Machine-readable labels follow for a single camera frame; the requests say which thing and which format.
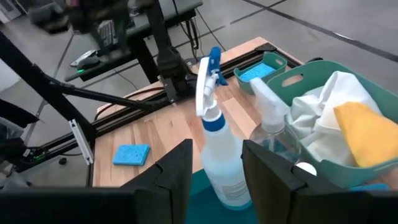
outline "white cloth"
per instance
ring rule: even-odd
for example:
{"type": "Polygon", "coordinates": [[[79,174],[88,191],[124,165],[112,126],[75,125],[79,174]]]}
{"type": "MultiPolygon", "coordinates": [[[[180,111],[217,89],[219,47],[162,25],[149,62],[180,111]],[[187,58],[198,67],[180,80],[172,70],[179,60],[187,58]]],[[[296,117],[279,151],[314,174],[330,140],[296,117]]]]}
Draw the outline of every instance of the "white cloth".
{"type": "Polygon", "coordinates": [[[287,122],[318,161],[328,159],[341,165],[356,166],[333,110],[346,102],[364,103],[381,114],[358,79],[346,72],[334,72],[325,86],[293,99],[287,122]]]}
{"type": "Polygon", "coordinates": [[[355,75],[346,72],[334,72],[321,92],[318,105],[323,111],[321,117],[315,123],[314,131],[339,134],[341,130],[333,108],[347,102],[363,103],[374,112],[381,114],[376,102],[363,88],[355,75]]]}

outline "blue sponge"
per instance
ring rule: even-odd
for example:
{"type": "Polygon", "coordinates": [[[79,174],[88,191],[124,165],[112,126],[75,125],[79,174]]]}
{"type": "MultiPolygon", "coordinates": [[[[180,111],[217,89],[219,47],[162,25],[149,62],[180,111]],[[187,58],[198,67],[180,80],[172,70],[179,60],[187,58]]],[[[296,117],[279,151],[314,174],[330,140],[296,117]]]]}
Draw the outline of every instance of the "blue sponge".
{"type": "Polygon", "coordinates": [[[244,72],[242,75],[240,75],[240,78],[244,82],[250,82],[250,80],[253,78],[257,77],[264,78],[274,71],[275,71],[274,68],[264,63],[261,63],[259,65],[256,65],[254,68],[250,69],[249,71],[244,72]]]}
{"type": "Polygon", "coordinates": [[[121,145],[113,157],[114,165],[143,166],[149,152],[149,145],[121,145]]]}

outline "spray bottle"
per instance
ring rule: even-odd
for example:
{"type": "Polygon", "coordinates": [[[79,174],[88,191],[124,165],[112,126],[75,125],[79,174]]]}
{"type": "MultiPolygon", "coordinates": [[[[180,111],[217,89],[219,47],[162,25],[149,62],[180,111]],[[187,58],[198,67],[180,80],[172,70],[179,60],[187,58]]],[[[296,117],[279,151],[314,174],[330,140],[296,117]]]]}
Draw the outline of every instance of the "spray bottle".
{"type": "Polygon", "coordinates": [[[231,210],[244,210],[251,198],[244,178],[242,139],[234,136],[213,97],[218,85],[228,83],[220,73],[221,50],[214,47],[200,60],[197,80],[197,116],[203,123],[206,144],[200,159],[221,203],[231,210]]]}
{"type": "Polygon", "coordinates": [[[256,106],[261,112],[261,124],[250,140],[291,162],[300,158],[300,143],[294,132],[285,125],[285,115],[289,107],[260,78],[250,80],[256,95],[256,106]]]}

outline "teal mat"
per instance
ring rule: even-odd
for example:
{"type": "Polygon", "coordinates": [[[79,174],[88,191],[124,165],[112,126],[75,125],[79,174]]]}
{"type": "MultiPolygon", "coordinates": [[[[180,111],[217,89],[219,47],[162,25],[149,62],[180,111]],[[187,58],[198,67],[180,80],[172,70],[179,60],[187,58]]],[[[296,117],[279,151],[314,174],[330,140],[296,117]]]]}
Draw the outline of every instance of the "teal mat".
{"type": "Polygon", "coordinates": [[[218,200],[204,170],[192,175],[186,224],[258,223],[253,205],[243,211],[232,211],[218,200]]]}

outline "yellow sponge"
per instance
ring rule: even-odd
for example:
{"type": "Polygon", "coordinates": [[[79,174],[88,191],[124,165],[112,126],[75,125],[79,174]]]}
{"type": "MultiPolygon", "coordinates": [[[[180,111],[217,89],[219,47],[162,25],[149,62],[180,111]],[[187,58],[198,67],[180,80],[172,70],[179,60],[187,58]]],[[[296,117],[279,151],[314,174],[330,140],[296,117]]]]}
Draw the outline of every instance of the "yellow sponge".
{"type": "Polygon", "coordinates": [[[398,125],[362,103],[334,108],[344,138],[360,167],[369,167],[398,156],[398,125]]]}

